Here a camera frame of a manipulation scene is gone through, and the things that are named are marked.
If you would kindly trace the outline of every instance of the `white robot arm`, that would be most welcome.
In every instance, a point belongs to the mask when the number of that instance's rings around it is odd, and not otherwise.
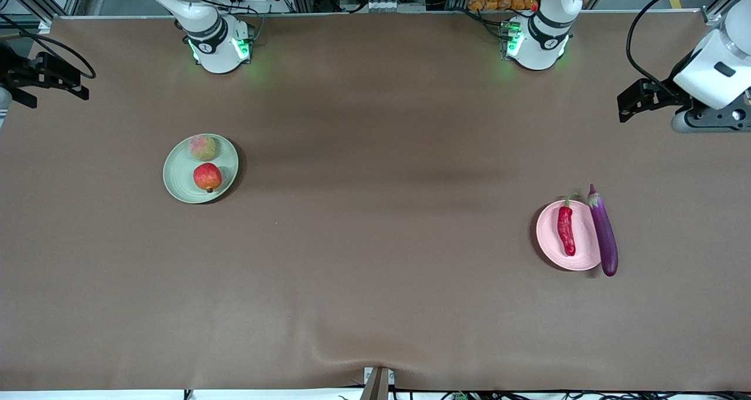
[[[665,81],[639,79],[618,96],[620,121],[680,106],[671,122],[679,133],[751,131],[749,24],[751,0],[739,0]]]
[[[169,10],[188,34],[193,56],[212,73],[233,71],[250,59],[252,38],[247,23],[220,15],[201,0],[155,0]]]
[[[540,0],[531,16],[510,20],[516,29],[505,44],[507,57],[531,70],[544,70],[563,55],[569,29],[579,16],[582,0]]]

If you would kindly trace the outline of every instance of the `table surface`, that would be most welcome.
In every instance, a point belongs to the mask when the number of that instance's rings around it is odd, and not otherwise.
[[[630,13],[545,72],[462,15],[270,18],[213,76],[169,20],[58,20],[99,77],[0,132],[0,388],[751,390],[748,135],[619,124]],[[657,76],[706,28],[647,15]],[[234,191],[186,205],[172,147],[218,133]],[[615,277],[542,258],[536,215],[598,186]]]

